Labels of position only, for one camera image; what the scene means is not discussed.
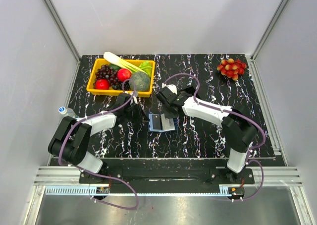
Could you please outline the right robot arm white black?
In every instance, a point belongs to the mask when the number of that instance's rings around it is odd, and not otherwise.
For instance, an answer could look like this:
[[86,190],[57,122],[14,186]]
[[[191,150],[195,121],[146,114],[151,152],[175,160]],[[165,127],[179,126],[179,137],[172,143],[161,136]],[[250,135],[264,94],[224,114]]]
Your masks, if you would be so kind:
[[164,86],[156,95],[171,115],[185,115],[202,119],[221,128],[229,148],[226,179],[237,183],[243,177],[249,150],[258,134],[259,127],[243,115],[242,109],[220,106],[201,100],[193,87],[177,90],[175,85]]

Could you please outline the black card tray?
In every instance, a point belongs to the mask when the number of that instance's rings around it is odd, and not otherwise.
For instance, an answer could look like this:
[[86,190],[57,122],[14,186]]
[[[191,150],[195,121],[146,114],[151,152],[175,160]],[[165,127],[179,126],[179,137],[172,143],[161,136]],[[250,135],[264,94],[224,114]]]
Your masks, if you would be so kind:
[[194,95],[196,89],[193,86],[181,89],[179,91],[180,94],[188,94],[190,97]]

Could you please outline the blue card holder wallet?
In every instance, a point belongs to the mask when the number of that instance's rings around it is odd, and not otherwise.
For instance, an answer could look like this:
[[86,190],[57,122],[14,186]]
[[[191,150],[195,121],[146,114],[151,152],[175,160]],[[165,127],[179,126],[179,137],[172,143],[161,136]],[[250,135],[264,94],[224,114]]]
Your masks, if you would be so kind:
[[166,118],[165,114],[160,114],[161,121],[162,121],[162,130],[154,130],[152,128],[152,115],[153,115],[153,113],[149,114],[149,131],[161,133],[161,132],[168,132],[168,131],[175,131],[176,130],[176,125],[177,125],[176,119]]

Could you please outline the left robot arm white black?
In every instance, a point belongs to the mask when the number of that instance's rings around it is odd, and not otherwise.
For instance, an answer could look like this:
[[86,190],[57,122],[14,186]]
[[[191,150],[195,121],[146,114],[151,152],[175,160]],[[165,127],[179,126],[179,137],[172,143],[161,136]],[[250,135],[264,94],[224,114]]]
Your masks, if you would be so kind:
[[48,152],[61,162],[90,171],[95,182],[104,182],[107,178],[106,163],[88,152],[90,137],[126,120],[142,121],[145,113],[136,96],[135,92],[120,93],[108,111],[83,118],[65,116],[48,145]]

